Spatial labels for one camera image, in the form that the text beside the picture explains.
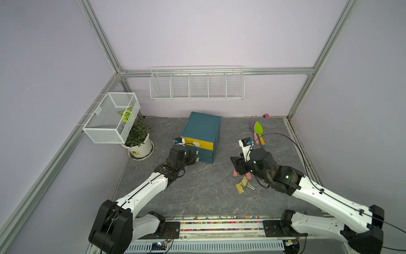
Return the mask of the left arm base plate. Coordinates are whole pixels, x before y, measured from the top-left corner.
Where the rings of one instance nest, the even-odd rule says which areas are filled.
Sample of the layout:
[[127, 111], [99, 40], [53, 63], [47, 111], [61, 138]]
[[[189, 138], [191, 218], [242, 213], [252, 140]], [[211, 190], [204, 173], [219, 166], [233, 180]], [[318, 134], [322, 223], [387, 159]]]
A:
[[180, 235], [180, 222], [166, 222], [159, 225], [155, 233], [143, 236], [141, 239], [178, 239]]

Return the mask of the white pot saucer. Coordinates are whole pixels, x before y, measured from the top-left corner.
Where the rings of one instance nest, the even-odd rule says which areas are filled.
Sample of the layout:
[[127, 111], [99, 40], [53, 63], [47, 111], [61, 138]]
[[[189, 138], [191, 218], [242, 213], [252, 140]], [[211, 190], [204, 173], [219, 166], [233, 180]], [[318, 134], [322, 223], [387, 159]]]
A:
[[128, 157], [135, 161], [143, 161], [151, 157], [154, 152], [154, 143], [150, 141], [151, 149], [148, 150], [147, 145], [143, 144], [138, 151], [128, 150]]

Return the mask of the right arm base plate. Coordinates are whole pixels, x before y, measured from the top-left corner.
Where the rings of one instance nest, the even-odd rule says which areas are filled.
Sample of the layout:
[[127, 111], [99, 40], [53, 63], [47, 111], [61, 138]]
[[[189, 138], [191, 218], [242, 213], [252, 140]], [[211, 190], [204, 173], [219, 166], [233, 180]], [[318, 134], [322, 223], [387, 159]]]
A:
[[265, 236], [269, 237], [307, 237], [307, 233], [299, 233], [292, 227], [292, 222], [287, 220], [263, 221]]

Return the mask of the yellow top drawer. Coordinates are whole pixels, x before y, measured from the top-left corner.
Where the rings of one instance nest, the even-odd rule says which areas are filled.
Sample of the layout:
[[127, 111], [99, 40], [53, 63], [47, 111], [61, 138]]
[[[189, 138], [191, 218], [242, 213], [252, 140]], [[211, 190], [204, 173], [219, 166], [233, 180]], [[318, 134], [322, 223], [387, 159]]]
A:
[[206, 150], [214, 150], [214, 143], [209, 141], [202, 141], [194, 138], [181, 137], [185, 144], [189, 147], [202, 148]]

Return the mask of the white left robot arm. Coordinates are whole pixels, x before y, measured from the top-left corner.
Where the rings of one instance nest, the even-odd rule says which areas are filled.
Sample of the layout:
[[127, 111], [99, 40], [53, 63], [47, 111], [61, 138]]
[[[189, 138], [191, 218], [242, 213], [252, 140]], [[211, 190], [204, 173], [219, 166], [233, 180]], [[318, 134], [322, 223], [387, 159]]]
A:
[[100, 207], [88, 241], [106, 254], [122, 254], [133, 240], [164, 234], [166, 220], [156, 213], [138, 213], [160, 192], [181, 177], [180, 172], [197, 161], [197, 150], [173, 145], [168, 158], [137, 188], [122, 198], [106, 200]]

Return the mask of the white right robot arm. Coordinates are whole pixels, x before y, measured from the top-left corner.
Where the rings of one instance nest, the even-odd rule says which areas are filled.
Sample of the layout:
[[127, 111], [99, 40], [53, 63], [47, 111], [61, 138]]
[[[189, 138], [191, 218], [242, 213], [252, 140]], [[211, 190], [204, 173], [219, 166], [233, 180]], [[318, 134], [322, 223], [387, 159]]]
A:
[[383, 248], [384, 209], [365, 206], [343, 198], [313, 182], [301, 171], [278, 165], [263, 148], [244, 147], [239, 157], [231, 157], [240, 175], [250, 173], [267, 188], [306, 201], [327, 212], [332, 218], [305, 216], [286, 210], [280, 220], [285, 235], [309, 234], [346, 243], [359, 254], [379, 254]]

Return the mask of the green toy shovel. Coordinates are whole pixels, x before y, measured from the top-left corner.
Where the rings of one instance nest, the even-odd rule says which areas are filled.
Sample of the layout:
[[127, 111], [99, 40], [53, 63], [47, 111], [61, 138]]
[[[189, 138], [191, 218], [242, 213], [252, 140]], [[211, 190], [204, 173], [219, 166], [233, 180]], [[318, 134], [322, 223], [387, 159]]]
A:
[[263, 128], [262, 128], [261, 124], [258, 121], [255, 123], [254, 130], [258, 134], [261, 146], [265, 147], [266, 144], [265, 144], [264, 139], [262, 138]]

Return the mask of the green potted plant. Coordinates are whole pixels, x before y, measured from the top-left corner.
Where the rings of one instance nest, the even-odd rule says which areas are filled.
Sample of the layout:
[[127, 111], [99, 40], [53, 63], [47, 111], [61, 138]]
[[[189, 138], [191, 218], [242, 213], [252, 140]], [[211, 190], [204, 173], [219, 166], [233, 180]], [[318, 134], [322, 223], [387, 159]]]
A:
[[132, 148], [144, 144], [150, 130], [144, 119], [136, 119], [124, 146]]

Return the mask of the green toy in basket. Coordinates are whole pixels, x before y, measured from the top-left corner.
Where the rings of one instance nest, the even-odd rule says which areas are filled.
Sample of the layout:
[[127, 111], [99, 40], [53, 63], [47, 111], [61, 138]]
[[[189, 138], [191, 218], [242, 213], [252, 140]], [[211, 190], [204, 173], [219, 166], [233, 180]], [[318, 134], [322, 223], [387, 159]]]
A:
[[132, 114], [132, 109], [133, 107], [129, 107], [128, 109], [126, 109], [125, 111], [121, 111], [118, 114], [122, 117], [122, 121], [123, 122], [127, 122]]

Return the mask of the white flower pot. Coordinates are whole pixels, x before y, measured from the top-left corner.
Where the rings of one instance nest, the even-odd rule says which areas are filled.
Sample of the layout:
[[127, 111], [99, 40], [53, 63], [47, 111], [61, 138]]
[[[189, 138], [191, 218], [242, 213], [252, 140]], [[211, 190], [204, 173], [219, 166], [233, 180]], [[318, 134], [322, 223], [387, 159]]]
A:
[[154, 144], [150, 140], [150, 134], [148, 134], [144, 142], [138, 146], [128, 147], [124, 144], [121, 144], [121, 146], [128, 150], [130, 158], [136, 160], [143, 160], [148, 158], [154, 150]]

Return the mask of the teal drawer cabinet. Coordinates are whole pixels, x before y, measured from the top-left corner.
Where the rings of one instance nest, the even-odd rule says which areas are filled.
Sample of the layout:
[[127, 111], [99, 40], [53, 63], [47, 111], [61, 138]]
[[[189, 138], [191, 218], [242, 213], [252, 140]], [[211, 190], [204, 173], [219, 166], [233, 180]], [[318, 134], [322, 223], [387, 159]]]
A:
[[186, 145], [186, 149], [197, 152], [199, 162], [214, 163], [220, 138], [221, 120], [222, 118], [220, 116], [191, 112], [180, 137], [194, 138], [214, 143], [214, 150], [193, 148]]

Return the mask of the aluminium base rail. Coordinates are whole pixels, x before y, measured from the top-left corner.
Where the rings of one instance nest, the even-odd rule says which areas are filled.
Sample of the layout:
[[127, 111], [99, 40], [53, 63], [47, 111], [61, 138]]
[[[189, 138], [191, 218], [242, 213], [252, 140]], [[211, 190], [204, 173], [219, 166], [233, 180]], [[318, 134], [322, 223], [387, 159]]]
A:
[[[123, 254], [353, 254], [346, 243], [333, 238], [265, 236], [267, 217], [165, 218], [180, 222], [178, 239], [133, 240]], [[90, 254], [105, 254], [91, 244]]]

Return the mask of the purple toy shovel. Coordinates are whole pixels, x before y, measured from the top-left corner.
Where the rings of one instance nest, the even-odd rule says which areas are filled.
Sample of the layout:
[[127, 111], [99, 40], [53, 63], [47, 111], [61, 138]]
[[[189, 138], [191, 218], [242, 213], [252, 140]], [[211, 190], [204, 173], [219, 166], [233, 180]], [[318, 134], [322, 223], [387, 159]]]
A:
[[256, 121], [254, 121], [254, 120], [251, 121], [251, 131], [253, 132], [253, 137], [254, 137], [253, 141], [258, 146], [258, 145], [260, 145], [260, 141], [259, 141], [258, 134], [254, 130], [255, 123], [256, 123]]

